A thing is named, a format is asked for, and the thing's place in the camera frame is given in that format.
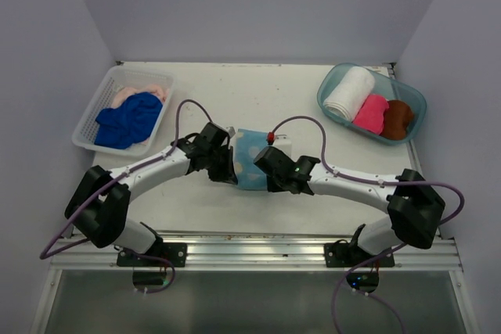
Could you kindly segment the white towel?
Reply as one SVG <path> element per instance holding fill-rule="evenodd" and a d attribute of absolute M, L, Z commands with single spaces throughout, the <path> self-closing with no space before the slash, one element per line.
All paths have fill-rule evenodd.
<path fill-rule="evenodd" d="M 354 66 L 323 100 L 323 105 L 331 113 L 352 122 L 374 86 L 374 76 L 366 68 Z"/>

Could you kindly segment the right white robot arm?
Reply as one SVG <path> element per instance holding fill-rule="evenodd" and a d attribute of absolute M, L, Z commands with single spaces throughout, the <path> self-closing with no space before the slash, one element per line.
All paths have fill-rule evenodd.
<path fill-rule="evenodd" d="M 330 267 L 367 265 L 402 243 L 430 249 L 445 209 L 440 195 L 410 169 L 395 177 L 376 176 L 371 185 L 369 174 L 325 167 L 313 156 L 292 160 L 274 146 L 265 147 L 254 158 L 254 165 L 266 175 L 270 192 L 335 196 L 384 213 L 378 221 L 359 225 L 349 241 L 327 245 Z"/>

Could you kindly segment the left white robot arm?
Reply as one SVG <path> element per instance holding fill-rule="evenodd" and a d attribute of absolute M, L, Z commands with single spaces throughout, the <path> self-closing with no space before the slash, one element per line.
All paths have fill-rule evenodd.
<path fill-rule="evenodd" d="M 237 184 L 233 167 L 233 128 L 209 122 L 199 133 L 174 140 L 169 147 L 126 167 L 90 168 L 82 178 L 65 218 L 94 246 L 116 246 L 151 266 L 165 257 L 164 242 L 147 224 L 128 218 L 135 199 L 158 185 L 206 171 L 213 182 Z"/>

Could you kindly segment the light blue patterned cloth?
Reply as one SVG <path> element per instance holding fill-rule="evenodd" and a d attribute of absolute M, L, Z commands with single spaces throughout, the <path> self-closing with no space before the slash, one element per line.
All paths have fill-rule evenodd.
<path fill-rule="evenodd" d="M 266 191 L 267 176 L 254 164 L 255 157 L 268 145 L 267 133 L 239 128 L 234 142 L 233 166 L 237 187 Z"/>

